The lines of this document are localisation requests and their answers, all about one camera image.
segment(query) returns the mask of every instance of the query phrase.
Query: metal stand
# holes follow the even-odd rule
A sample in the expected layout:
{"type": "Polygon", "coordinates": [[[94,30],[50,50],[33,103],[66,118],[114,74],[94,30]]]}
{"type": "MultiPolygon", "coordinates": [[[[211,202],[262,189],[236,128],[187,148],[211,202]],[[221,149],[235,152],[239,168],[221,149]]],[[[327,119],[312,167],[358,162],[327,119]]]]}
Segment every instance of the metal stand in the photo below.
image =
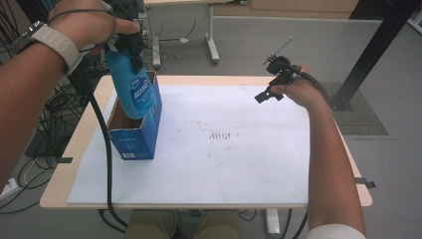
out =
{"type": "Polygon", "coordinates": [[[208,33],[205,34],[206,38],[207,38],[207,43],[208,43],[208,47],[210,49],[210,53],[211,53],[211,59],[215,62],[218,63],[218,61],[220,60],[220,57],[218,56],[218,52],[217,52],[217,48],[215,47],[215,43],[214,43],[214,36],[213,36],[213,28],[214,28],[214,23],[213,23],[213,16],[214,16],[214,7],[212,3],[208,4],[208,33]]]}
{"type": "Polygon", "coordinates": [[[158,69],[161,66],[161,58],[159,55],[159,41],[158,37],[155,36],[155,29],[153,24],[152,10],[150,7],[146,8],[146,15],[148,16],[149,32],[152,37],[152,66],[158,69]]]}
{"type": "MultiPolygon", "coordinates": [[[[148,23],[149,23],[149,31],[152,37],[152,65],[155,69],[158,69],[161,66],[161,59],[160,59],[160,52],[159,52],[159,40],[158,37],[155,36],[154,24],[153,24],[153,16],[152,16],[152,9],[151,7],[146,8],[146,15],[148,16],[148,23]]],[[[208,4],[208,33],[205,34],[207,38],[208,47],[211,53],[211,59],[218,63],[220,57],[218,56],[217,48],[214,43],[213,38],[213,16],[214,16],[214,7],[213,4],[208,4]]]]}
{"type": "Polygon", "coordinates": [[[349,110],[349,102],[353,95],[406,24],[419,3],[420,0],[397,1],[376,30],[337,94],[331,98],[330,104],[333,110],[349,110]]]}
{"type": "Polygon", "coordinates": [[[419,12],[418,16],[416,16],[415,19],[407,20],[407,23],[409,23],[410,26],[416,29],[416,31],[418,31],[420,34],[422,34],[422,27],[420,26],[421,22],[422,22],[422,10],[421,12],[419,12]]]}

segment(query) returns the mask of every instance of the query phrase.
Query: white paper sheet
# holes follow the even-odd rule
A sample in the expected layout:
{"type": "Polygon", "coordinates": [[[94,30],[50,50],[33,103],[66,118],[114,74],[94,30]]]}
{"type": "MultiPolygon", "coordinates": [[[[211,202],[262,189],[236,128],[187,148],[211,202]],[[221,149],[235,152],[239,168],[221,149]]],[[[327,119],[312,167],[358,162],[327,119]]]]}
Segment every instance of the white paper sheet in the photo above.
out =
{"type": "MultiPolygon", "coordinates": [[[[124,161],[113,148],[112,201],[306,204],[308,114],[288,98],[258,104],[254,96],[263,89],[160,86],[163,108],[155,158],[124,161]]],[[[68,202],[106,202],[106,147],[99,126],[68,202]]]]}

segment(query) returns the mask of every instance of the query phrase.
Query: wrist strap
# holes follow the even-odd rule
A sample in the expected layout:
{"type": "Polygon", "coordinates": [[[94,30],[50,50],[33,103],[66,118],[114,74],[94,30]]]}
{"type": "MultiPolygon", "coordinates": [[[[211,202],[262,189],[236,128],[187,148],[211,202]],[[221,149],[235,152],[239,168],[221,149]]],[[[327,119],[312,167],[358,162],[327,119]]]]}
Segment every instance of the wrist strap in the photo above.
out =
{"type": "Polygon", "coordinates": [[[72,73],[82,59],[82,55],[71,39],[47,25],[35,32],[33,38],[49,46],[63,57],[68,65],[66,76],[72,73]]]}

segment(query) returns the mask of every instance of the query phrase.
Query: cardboard box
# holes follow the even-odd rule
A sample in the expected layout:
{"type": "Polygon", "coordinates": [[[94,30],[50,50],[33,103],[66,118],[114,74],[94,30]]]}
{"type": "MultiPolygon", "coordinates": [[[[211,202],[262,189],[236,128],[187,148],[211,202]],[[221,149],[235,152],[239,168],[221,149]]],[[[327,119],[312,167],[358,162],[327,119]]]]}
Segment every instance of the cardboard box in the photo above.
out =
{"type": "Polygon", "coordinates": [[[154,159],[162,102],[155,72],[148,75],[155,95],[151,110],[142,119],[130,119],[116,99],[107,123],[111,142],[124,160],[154,159]]]}

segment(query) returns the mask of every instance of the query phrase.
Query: bottle label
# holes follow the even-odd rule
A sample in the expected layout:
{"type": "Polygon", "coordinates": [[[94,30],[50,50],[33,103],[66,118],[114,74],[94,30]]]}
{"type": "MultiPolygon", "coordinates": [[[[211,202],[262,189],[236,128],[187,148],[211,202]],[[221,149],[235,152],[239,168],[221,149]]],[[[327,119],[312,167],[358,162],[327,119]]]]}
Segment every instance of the bottle label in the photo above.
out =
{"type": "Polygon", "coordinates": [[[130,96],[134,106],[138,110],[143,110],[148,101],[150,92],[150,82],[148,78],[137,76],[130,82],[130,96]]]}

